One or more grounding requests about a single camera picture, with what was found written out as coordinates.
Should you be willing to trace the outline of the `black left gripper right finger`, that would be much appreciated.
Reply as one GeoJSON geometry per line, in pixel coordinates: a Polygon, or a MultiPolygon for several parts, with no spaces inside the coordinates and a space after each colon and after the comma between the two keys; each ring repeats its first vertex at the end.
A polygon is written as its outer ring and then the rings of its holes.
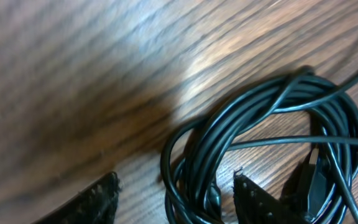
{"type": "Polygon", "coordinates": [[[239,224],[307,224],[263,188],[237,170],[234,179],[234,204],[239,224]]]}

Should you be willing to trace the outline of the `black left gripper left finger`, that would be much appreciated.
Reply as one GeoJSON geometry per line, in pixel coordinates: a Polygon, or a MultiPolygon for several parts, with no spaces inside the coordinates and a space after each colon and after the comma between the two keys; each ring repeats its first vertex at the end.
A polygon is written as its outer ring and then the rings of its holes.
{"type": "Polygon", "coordinates": [[[119,191],[117,174],[109,172],[36,224],[113,224],[119,191]]]}

